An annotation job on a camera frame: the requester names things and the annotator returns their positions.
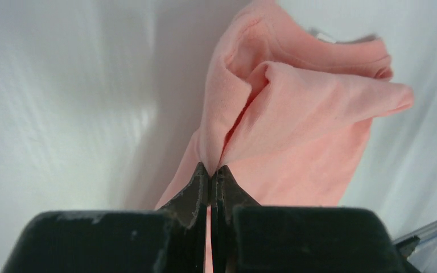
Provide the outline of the pink t shirt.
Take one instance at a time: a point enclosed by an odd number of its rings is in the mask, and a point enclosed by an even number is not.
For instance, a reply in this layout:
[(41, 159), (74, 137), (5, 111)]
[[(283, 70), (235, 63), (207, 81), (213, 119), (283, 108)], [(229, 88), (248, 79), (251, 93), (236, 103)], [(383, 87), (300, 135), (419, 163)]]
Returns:
[(414, 102), (410, 87), (390, 81), (390, 63), (381, 39), (323, 42), (275, 1), (253, 1), (234, 17), (209, 65), (200, 126), (157, 204), (204, 165), (204, 272), (214, 272), (212, 176), (228, 166), (262, 206), (338, 207), (373, 119)]

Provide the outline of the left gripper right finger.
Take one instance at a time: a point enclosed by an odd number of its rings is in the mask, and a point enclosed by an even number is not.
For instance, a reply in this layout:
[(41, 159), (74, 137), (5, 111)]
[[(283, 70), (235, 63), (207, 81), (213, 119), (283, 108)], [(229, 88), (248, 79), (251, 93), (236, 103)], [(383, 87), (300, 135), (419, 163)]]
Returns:
[(415, 272), (372, 211), (262, 206), (228, 166), (211, 178), (214, 272)]

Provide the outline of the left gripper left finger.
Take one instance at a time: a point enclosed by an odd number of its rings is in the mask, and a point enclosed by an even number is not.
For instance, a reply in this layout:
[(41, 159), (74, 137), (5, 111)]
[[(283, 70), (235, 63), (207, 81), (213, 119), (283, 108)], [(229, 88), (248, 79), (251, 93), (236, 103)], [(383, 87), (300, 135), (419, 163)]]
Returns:
[(157, 210), (68, 210), (36, 215), (3, 272), (204, 272), (209, 175)]

